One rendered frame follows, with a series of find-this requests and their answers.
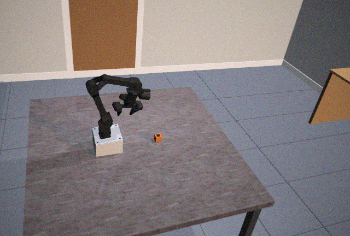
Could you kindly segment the orange block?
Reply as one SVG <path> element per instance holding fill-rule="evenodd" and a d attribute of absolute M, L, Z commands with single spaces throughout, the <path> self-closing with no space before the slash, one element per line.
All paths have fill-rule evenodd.
<path fill-rule="evenodd" d="M 154 134 L 154 139 L 155 139 L 155 142 L 161 142 L 162 141 L 161 134 L 160 133 Z"/>

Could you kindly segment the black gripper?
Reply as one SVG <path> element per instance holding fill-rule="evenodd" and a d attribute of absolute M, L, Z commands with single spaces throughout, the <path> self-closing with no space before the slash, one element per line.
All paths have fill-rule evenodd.
<path fill-rule="evenodd" d="M 136 100 L 132 101 L 132 100 L 128 99 L 127 96 L 125 96 L 125 97 L 126 97 L 126 99 L 124 101 L 124 104 L 120 104 L 120 102 L 113 102 L 113 104 L 112 104 L 114 110 L 117 111 L 117 116 L 119 116 L 121 114 L 122 108 L 132 108 L 130 111 L 130 115 L 143 109 L 143 105 L 142 105 L 141 101 L 136 101 Z"/>

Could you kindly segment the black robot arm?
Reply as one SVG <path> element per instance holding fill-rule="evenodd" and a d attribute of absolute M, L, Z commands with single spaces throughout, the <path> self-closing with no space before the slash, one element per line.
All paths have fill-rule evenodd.
<path fill-rule="evenodd" d="M 139 99 L 150 100 L 151 92 L 150 89 L 142 88 L 142 83 L 137 77 L 122 78 L 118 76 L 103 74 L 101 76 L 88 80 L 85 84 L 87 91 L 90 94 L 90 96 L 94 99 L 101 116 L 101 119 L 98 121 L 100 139 L 106 139 L 111 137 L 110 127 L 113 125 L 113 119 L 110 115 L 110 112 L 106 112 L 99 96 L 99 90 L 101 90 L 106 84 L 128 87 L 126 89 L 128 94 L 120 94 L 119 96 L 119 98 L 124 101 L 126 99 L 125 96 L 127 96 L 128 99 L 132 101 L 135 101 L 137 97 L 139 97 Z"/>

